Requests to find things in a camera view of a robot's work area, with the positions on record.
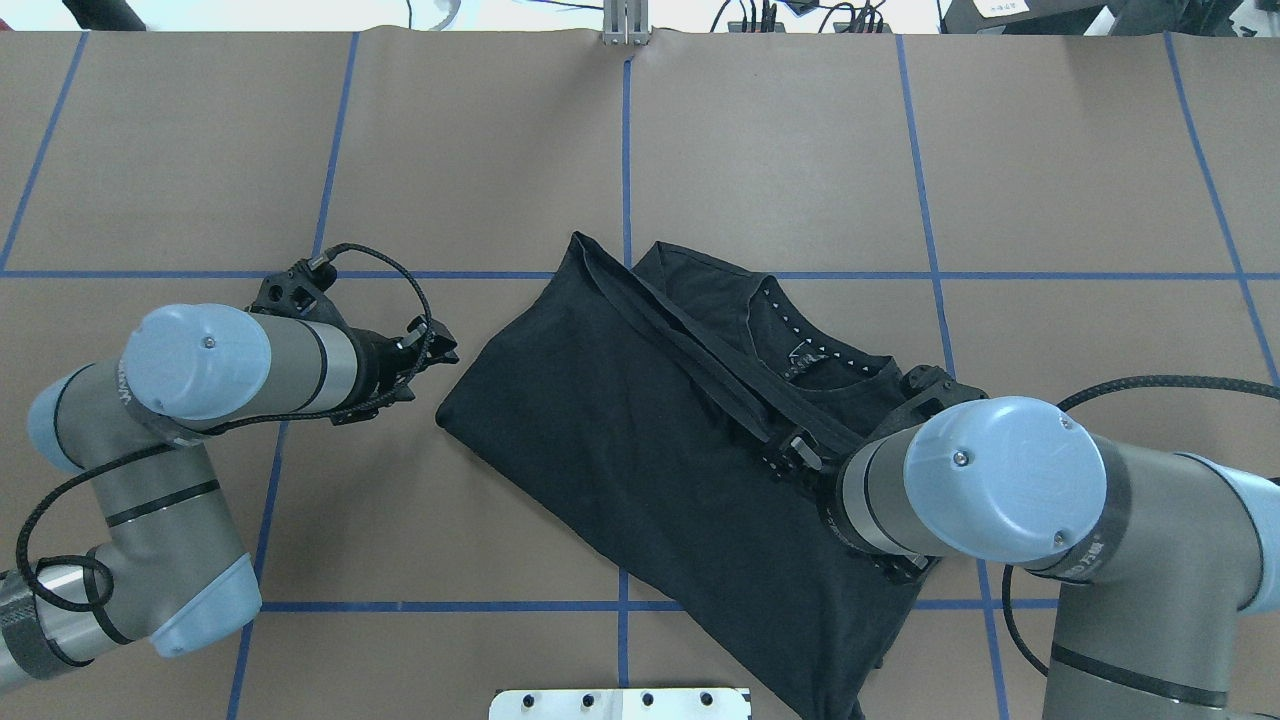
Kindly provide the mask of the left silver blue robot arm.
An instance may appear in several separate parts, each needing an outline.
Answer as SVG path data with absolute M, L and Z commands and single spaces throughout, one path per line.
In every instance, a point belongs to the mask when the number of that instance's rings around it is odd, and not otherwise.
M 447 327 L 387 338 L 221 304 L 146 315 L 119 357 L 32 402 L 31 443 L 93 488 L 109 541 L 3 574 L 3 689 L 147 641 L 166 659 L 236 634 L 262 606 L 253 560 L 206 445 L 239 421 L 361 421 L 412 398 L 404 382 L 456 363 Z

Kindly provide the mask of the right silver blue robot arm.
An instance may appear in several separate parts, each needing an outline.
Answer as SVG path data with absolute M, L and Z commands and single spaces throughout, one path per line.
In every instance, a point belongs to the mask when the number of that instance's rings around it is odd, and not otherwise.
M 1277 610 L 1274 480 L 1108 439 L 1038 398 L 959 404 L 832 459 L 794 430 L 765 461 L 814 480 L 827 527 L 874 560 L 1057 582 L 1046 719 L 1230 719 L 1238 623 Z

